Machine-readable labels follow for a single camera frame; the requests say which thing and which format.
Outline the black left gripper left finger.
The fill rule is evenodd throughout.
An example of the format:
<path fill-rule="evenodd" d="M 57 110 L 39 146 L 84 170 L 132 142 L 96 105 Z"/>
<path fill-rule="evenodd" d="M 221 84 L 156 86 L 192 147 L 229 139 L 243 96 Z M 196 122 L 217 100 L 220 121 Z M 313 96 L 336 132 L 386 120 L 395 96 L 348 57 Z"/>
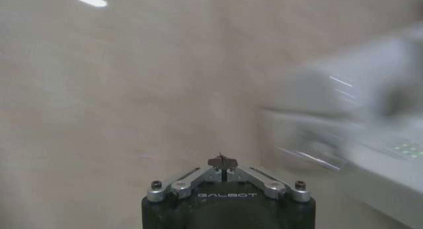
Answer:
<path fill-rule="evenodd" d="M 163 201 L 169 193 L 176 195 L 176 199 L 189 197 L 203 182 L 221 181 L 224 167 L 225 156 L 216 156 L 208 159 L 207 166 L 188 169 L 165 180 L 153 180 L 147 190 L 147 200 Z"/>

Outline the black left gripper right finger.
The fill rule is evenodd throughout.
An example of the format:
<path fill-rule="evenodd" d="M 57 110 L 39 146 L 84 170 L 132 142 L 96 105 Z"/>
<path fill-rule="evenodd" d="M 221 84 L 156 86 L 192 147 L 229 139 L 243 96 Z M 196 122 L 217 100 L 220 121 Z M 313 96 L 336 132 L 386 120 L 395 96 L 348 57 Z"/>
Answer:
<path fill-rule="evenodd" d="M 263 168 L 237 165 L 225 170 L 228 181 L 245 181 L 257 187 L 271 199 L 279 199 L 287 195 L 295 202 L 308 202 L 311 194 L 305 182 L 297 180 L 293 185 L 281 181 Z"/>

